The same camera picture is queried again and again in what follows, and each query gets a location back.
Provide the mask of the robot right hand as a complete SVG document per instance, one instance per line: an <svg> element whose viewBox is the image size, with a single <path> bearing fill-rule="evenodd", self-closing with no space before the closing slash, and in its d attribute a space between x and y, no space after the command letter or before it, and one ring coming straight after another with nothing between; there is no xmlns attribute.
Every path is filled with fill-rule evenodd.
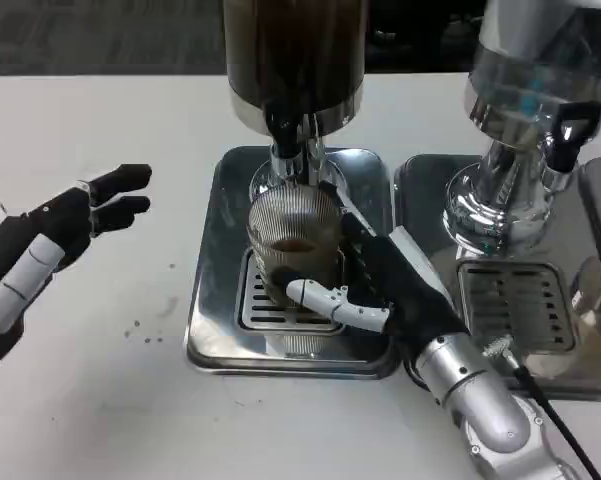
<svg viewBox="0 0 601 480"><path fill-rule="evenodd" d="M326 181L318 189L340 210L346 258L373 303L355 304L343 287L328 289L291 267L276 268L273 284L292 301L331 320L390 336L411 363L445 343L469 346L469 332L454 307L427 283L396 242L377 234L341 189Z"/></svg>

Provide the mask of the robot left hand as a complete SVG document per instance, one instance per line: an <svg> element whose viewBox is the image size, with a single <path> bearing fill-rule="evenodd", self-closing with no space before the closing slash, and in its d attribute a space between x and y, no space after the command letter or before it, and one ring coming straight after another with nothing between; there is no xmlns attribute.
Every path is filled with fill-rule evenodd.
<svg viewBox="0 0 601 480"><path fill-rule="evenodd" d="M36 208L10 215L0 205L0 361L24 334L24 315L60 271L103 233L129 228L147 212L152 169L123 164Z"/></svg>

